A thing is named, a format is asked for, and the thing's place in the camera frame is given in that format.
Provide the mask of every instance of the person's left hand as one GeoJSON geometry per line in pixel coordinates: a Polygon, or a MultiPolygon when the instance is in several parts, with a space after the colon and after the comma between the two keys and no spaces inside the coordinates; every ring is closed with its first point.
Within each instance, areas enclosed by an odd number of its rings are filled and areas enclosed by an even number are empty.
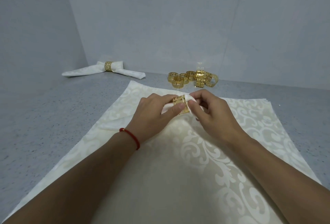
{"type": "Polygon", "coordinates": [[[161,114],[165,104],[170,103],[175,97],[177,95],[167,94],[160,96],[153,93],[147,98],[141,98],[126,129],[134,134],[141,144],[158,134],[185,107],[184,103],[178,103],[167,112],[161,114]]]}

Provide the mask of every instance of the gray wall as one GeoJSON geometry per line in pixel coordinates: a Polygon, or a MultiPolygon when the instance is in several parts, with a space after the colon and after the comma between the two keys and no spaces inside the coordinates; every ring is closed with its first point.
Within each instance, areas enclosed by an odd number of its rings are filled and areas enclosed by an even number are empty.
{"type": "Polygon", "coordinates": [[[0,102],[15,106],[87,66],[69,0],[0,0],[0,102]]]}
{"type": "Polygon", "coordinates": [[[70,0],[89,64],[330,89],[329,0],[70,0]]]}

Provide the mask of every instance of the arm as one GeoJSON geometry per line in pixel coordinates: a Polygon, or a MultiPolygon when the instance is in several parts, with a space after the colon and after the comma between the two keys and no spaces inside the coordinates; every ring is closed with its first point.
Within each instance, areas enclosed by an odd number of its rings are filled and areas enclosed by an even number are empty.
{"type": "Polygon", "coordinates": [[[215,141],[243,161],[290,224],[329,223],[330,191],[282,161],[249,137],[233,116],[227,102],[207,90],[191,94],[189,107],[215,141]],[[208,112],[201,110],[202,105],[208,112]]]}
{"type": "MultiPolygon", "coordinates": [[[[177,104],[161,115],[164,105],[174,97],[176,95],[161,97],[152,94],[142,98],[126,129],[141,144],[156,135],[185,106],[177,104]]],[[[115,177],[135,150],[136,143],[129,134],[114,134],[107,143],[55,180],[4,223],[90,223],[115,177]]]]}

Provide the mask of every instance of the person's right arm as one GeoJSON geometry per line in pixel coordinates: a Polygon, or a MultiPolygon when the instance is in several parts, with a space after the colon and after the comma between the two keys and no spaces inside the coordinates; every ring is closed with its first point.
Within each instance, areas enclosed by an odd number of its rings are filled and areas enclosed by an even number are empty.
{"type": "Polygon", "coordinates": [[[246,165],[290,224],[330,223],[330,191],[267,151],[240,127],[227,102],[207,90],[188,101],[217,146],[225,145],[246,165]],[[199,105],[208,109],[204,112],[199,105]]]}

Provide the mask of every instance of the red string bracelet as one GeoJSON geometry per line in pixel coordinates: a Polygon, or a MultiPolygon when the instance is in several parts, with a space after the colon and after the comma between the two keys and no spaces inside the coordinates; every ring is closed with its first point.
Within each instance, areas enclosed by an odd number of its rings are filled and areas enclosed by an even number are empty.
{"type": "Polygon", "coordinates": [[[136,150],[138,150],[138,149],[140,148],[140,142],[139,142],[138,139],[135,137],[135,135],[132,134],[130,131],[126,130],[125,128],[123,128],[123,127],[122,127],[121,129],[119,129],[119,132],[122,132],[122,131],[128,133],[128,134],[134,139],[134,141],[136,142],[136,145],[138,146],[136,150]]]}

